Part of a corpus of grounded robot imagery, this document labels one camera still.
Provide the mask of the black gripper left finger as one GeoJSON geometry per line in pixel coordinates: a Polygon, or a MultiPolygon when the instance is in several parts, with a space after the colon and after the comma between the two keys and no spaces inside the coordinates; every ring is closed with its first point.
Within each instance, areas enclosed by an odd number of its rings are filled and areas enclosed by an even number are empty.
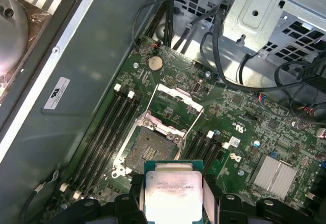
{"type": "Polygon", "coordinates": [[[95,199],[83,199],[53,217],[49,222],[65,223],[147,223],[140,200],[144,196],[144,175],[137,174],[131,181],[129,193],[116,196],[101,205],[95,199]]]}

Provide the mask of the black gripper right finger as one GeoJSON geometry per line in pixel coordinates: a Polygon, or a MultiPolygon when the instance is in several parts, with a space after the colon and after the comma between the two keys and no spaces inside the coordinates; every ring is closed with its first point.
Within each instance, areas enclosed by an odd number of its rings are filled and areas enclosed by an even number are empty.
{"type": "Polygon", "coordinates": [[[203,207],[210,223],[309,223],[310,218],[276,199],[255,205],[223,193],[212,175],[203,177],[203,207]]]}

